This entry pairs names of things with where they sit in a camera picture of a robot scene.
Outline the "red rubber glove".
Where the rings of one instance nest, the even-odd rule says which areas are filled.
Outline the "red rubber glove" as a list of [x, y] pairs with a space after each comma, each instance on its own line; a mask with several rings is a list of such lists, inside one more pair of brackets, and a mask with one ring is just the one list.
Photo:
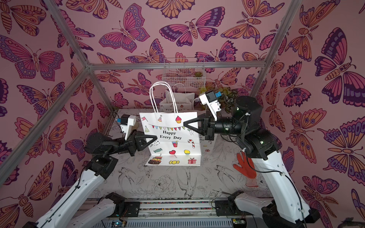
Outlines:
[[240, 152], [236, 154], [238, 163], [234, 164], [233, 167], [243, 176], [247, 178], [246, 186], [257, 188], [257, 172], [254, 170], [254, 163], [251, 158], [246, 156], [245, 152]]

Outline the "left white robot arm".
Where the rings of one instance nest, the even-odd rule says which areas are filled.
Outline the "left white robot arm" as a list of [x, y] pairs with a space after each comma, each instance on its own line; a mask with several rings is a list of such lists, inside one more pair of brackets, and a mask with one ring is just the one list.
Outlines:
[[157, 140], [133, 130], [127, 139], [112, 139], [101, 133], [92, 134], [86, 141], [86, 152], [93, 156], [80, 174], [79, 179], [44, 216], [36, 222], [27, 222], [26, 228], [91, 228], [114, 212], [121, 212], [125, 198], [117, 193], [108, 194], [97, 206], [80, 216], [76, 212], [88, 196], [106, 180], [115, 169], [118, 160], [114, 154], [134, 156]]

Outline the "aluminium frame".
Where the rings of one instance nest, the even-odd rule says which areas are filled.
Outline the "aluminium frame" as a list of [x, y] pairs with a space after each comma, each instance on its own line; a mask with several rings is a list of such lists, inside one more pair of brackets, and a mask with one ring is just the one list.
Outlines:
[[[66, 90], [60, 95], [60, 97], [56, 100], [56, 102], [48, 109], [48, 111], [44, 114], [44, 116], [34, 125], [31, 129], [30, 133], [28, 133], [24, 139], [14, 148], [13, 152], [10, 156], [5, 160], [1, 165], [1, 184], [3, 184], [6, 179], [11, 175], [13, 170], [21, 163], [24, 156], [27, 154], [31, 146], [36, 142], [38, 137], [45, 131], [46, 127], [55, 119], [55, 117], [59, 114], [62, 107], [67, 103], [67, 101], [71, 98], [73, 92], [77, 89], [77, 87], [82, 83], [82, 81], [90, 77], [92, 79], [94, 85], [96, 86], [99, 95], [107, 105], [109, 109], [112, 109], [111, 103], [107, 98], [106, 92], [100, 85], [98, 79], [96, 78], [94, 72], [96, 70], [114, 70], [114, 69], [165, 69], [165, 68], [193, 68], [201, 66], [201, 63], [197, 62], [188, 62], [188, 63], [146, 63], [146, 64], [90, 64], [87, 61], [87, 58], [83, 54], [81, 48], [76, 42], [71, 30], [69, 29], [66, 21], [61, 15], [60, 9], [56, 5], [54, 1], [45, 1], [45, 4], [48, 7], [49, 13], [54, 17], [56, 23], [60, 26], [61, 30], [66, 35], [66, 40], [69, 42], [70, 46], [75, 51], [75, 54], [79, 61], [81, 62], [83, 69], [77, 75], [75, 79], [68, 85]], [[214, 67], [214, 68], [228, 68], [228, 67], [260, 67], [263, 70], [267, 70], [269, 68], [269, 64], [272, 62], [273, 57], [276, 51], [279, 49], [279, 45], [281, 44], [284, 35], [289, 29], [289, 26], [292, 24], [292, 21], [295, 17], [296, 12], [300, 8], [302, 4], [301, 1], [291, 1], [288, 7], [287, 12], [281, 20], [280, 28], [278, 34], [275, 37], [275, 41], [271, 46], [271, 50], [269, 51], [266, 59], [264, 61], [236, 61], [236, 62], [207, 62], [204, 63], [205, 67]]]

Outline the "green potted plant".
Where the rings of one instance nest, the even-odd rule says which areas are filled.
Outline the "green potted plant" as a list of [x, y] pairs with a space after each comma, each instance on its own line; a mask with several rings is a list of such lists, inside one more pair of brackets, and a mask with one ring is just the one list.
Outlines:
[[218, 89], [207, 89], [203, 87], [199, 90], [199, 92], [201, 94], [211, 90], [215, 93], [221, 93], [221, 96], [218, 98], [218, 100], [222, 109], [224, 109], [227, 114], [230, 114], [235, 105], [236, 98], [238, 97], [238, 91], [236, 89], [231, 89], [230, 87], [222, 87]]

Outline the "white paper bag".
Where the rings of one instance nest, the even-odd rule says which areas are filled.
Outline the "white paper bag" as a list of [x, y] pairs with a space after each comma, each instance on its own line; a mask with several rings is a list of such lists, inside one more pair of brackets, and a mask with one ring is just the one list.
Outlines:
[[177, 93], [172, 90], [168, 83], [160, 82], [160, 84], [167, 87], [165, 99], [159, 103], [162, 112], [174, 113], [176, 111], [178, 113], [193, 110], [195, 93]]
[[157, 140], [148, 146], [150, 158], [147, 166], [200, 166], [201, 146], [198, 133], [183, 126], [184, 121], [196, 118], [197, 112], [165, 113], [158, 110], [153, 89], [150, 87], [150, 101], [153, 112], [140, 112], [141, 125], [145, 135], [155, 135]]
[[206, 108], [206, 105], [203, 105], [200, 98], [197, 97], [193, 100], [193, 110], [197, 111], [204, 111]]

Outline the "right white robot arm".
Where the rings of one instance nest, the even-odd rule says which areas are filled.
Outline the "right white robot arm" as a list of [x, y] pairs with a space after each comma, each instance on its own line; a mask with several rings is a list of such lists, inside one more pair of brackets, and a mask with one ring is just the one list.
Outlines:
[[310, 207], [299, 194], [287, 171], [277, 141], [260, 126], [262, 106], [256, 98], [236, 98], [230, 117], [219, 117], [221, 105], [213, 91], [200, 94], [199, 99], [209, 110], [183, 125], [213, 140], [216, 134], [234, 136], [253, 171], [262, 174], [273, 199], [259, 199], [244, 192], [229, 197], [233, 207], [263, 219], [269, 228], [305, 228], [320, 219], [317, 209]]

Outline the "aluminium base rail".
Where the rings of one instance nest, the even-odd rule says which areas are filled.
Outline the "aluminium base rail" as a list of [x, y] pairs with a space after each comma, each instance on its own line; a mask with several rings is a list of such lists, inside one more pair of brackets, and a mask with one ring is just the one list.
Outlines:
[[302, 228], [289, 222], [269, 199], [242, 211], [229, 200], [125, 201], [103, 199], [93, 208], [61, 219], [59, 228]]

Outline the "small succulent in basket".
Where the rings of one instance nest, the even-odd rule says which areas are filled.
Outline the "small succulent in basket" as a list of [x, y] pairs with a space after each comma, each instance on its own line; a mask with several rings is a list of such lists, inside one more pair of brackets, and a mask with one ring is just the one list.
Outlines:
[[194, 73], [194, 77], [200, 78], [202, 76], [203, 76], [203, 73], [202, 72], [195, 72]]

